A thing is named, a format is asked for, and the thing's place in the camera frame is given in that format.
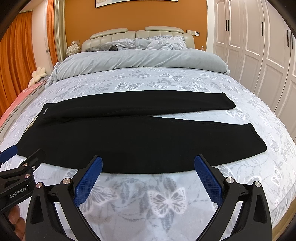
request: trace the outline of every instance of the beige leather headboard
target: beige leather headboard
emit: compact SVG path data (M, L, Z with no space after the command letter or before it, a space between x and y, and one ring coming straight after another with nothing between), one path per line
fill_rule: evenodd
M93 34L88 40L86 40L81 47L83 52L89 47L96 46L100 43L107 43L119 39L134 39L134 38L149 38L157 35L171 35L171 36L183 36L188 48L194 48L193 36L180 28L166 27L166 26L150 26L145 27L145 30L129 31L127 28L116 28L103 32Z

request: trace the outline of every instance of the textured blue pad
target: textured blue pad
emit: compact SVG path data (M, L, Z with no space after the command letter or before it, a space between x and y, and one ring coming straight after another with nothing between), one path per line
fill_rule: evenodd
M77 207L81 203L85 203L95 182L97 181L99 175L101 174L102 169L103 169L102 158L97 157L75 188L74 203Z
M223 202L223 190L200 156L194 159L194 169L204 185L212 202L220 206Z
M17 146L13 145L0 153L0 164L7 162L10 158L17 154Z

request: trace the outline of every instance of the finger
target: finger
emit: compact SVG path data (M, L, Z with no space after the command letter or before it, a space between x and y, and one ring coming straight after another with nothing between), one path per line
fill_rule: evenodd
M26 222L25 220L21 217L17 223L15 224L15 234L22 239L25 234L25 229L26 229Z
M12 224L16 224L19 219L20 219L20 207L16 205L10 210L8 214L8 220Z

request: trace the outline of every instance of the painting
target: painting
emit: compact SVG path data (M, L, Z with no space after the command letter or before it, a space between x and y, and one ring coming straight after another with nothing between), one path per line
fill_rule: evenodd
M133 1L133 0L96 0L96 8L113 4L113 3L126 2L126 1Z

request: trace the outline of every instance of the wardrobe door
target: wardrobe door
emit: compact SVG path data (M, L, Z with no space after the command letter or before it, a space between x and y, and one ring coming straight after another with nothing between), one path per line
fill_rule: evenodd
M242 4L244 43L236 80L254 93L263 59L265 21L261 0L244 0Z
M230 70L230 76L237 80L244 43L244 1L227 0L226 3L229 9L229 37L226 45L225 62Z
M262 0L265 18L265 46L256 94L275 111L283 93L290 64L289 28L280 14Z
M291 60L287 81L275 114L286 126L292 139L296 138L296 51L295 37L291 34Z
M215 40L213 53L225 61L228 39L228 0L215 0Z

